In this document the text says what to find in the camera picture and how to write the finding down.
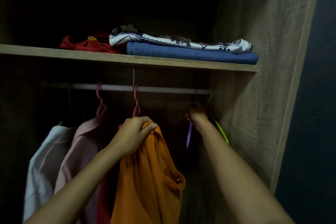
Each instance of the pink shirt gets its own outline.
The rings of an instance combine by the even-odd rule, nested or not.
[[[84,122],[77,129],[72,141],[72,146],[65,156],[56,180],[54,194],[72,180],[102,149],[101,132],[99,125],[107,115],[107,107],[104,106],[102,113],[92,120]],[[77,224],[95,224],[96,207],[98,201],[99,186],[80,215]]]

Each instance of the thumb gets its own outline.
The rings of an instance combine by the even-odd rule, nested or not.
[[[158,126],[155,123],[151,123],[151,124],[147,125],[147,127],[145,127],[143,130],[140,131],[140,137],[141,137],[141,139],[144,139],[146,136],[149,135],[149,133],[152,130],[156,129],[157,127]]]

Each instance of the wardrobe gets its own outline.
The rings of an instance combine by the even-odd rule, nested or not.
[[[316,0],[1,0],[0,222],[22,221],[27,167],[52,126],[72,105],[95,106],[93,90],[51,83],[207,89],[211,110],[230,145],[270,187],[277,186]],[[132,23],[153,35],[204,43],[245,39],[256,65],[79,52],[62,38],[85,38]],[[102,92],[118,115],[135,106],[132,92]],[[146,114],[162,128],[186,178],[180,223],[235,223],[221,195],[201,138],[192,130],[191,102],[209,96],[138,92]],[[87,108],[87,113],[95,110]]]

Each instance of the forearm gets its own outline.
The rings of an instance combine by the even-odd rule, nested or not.
[[[109,169],[122,157],[118,147],[109,145],[64,188],[55,194],[24,224],[74,223]]]
[[[294,223],[250,166],[223,140],[208,120],[198,129],[220,189],[239,223]]]

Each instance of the person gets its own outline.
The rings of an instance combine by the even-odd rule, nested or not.
[[[221,192],[238,223],[294,223],[258,175],[223,140],[204,107],[191,107],[186,117],[202,135]],[[150,124],[142,129],[146,122]],[[110,168],[133,154],[155,128],[149,117],[127,119],[110,144],[24,224],[74,223]]]

